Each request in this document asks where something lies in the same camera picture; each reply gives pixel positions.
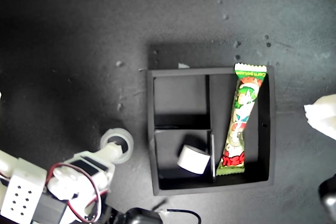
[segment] snack bar wrapper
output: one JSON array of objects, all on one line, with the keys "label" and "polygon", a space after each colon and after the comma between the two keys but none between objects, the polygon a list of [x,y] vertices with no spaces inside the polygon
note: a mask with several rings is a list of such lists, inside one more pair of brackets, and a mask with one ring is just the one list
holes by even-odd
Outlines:
[{"label": "snack bar wrapper", "polygon": [[258,97],[267,68],[237,63],[235,73],[238,76],[238,84],[223,156],[216,171],[217,176],[245,171],[243,131]]}]

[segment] white cylindrical object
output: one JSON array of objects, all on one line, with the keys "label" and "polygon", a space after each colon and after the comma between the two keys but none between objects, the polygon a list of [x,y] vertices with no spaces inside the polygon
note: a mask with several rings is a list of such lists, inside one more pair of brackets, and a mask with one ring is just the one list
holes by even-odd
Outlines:
[{"label": "white cylindrical object", "polygon": [[190,145],[184,145],[177,164],[196,174],[203,174],[210,159],[209,154]]},{"label": "white cylindrical object", "polygon": [[114,159],[113,163],[114,164],[122,164],[126,162],[127,160],[130,159],[133,153],[133,148],[134,148],[134,139],[131,133],[129,133],[127,130],[122,129],[122,128],[114,128],[114,129],[109,129],[108,131],[105,132],[105,134],[101,137],[100,140],[100,149],[104,149],[107,144],[109,143],[109,138],[118,136],[123,138],[128,146],[128,150],[123,153],[118,159]]}]

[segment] white ring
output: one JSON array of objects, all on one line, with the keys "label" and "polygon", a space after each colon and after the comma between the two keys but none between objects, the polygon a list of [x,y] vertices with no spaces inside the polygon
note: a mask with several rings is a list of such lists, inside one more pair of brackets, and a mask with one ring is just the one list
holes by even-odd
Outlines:
[{"label": "white ring", "polygon": [[130,159],[133,153],[134,149],[134,139],[127,130],[122,129],[122,128],[115,128],[115,129],[109,129],[108,131],[105,132],[105,134],[101,137],[100,140],[100,149],[105,148],[105,146],[108,144],[108,140],[111,137],[118,136],[124,139],[127,143],[128,150],[123,153],[120,158],[118,158],[116,161],[114,161],[114,164],[122,164],[126,162],[127,160]]}]

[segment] black wire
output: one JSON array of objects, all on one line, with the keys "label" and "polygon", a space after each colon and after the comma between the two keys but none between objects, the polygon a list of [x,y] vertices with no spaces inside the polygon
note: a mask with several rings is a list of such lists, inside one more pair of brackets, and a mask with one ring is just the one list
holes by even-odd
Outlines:
[{"label": "black wire", "polygon": [[167,209],[167,211],[168,212],[185,212],[185,213],[187,213],[187,214],[191,214],[191,215],[194,215],[194,216],[196,216],[197,218],[198,218],[198,224],[201,224],[201,217],[197,214],[197,213],[195,213],[195,212],[193,212],[193,211],[190,211],[190,210],[183,210],[183,209]]}]

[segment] black table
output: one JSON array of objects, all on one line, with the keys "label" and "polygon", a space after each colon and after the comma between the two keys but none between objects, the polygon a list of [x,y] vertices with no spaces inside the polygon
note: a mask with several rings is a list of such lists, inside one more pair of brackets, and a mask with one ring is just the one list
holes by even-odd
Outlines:
[{"label": "black table", "polygon": [[[172,196],[162,207],[196,211],[204,223],[328,222],[317,188],[336,173],[336,142],[306,123],[303,105],[336,93],[336,0],[0,0],[0,6],[1,150],[48,169],[73,153],[96,151],[110,127],[125,127],[135,151],[118,165],[108,202],[121,211],[151,209],[165,197],[152,194],[139,69],[232,66],[239,58],[270,64],[275,184]],[[165,223],[196,220],[175,214]]]}]

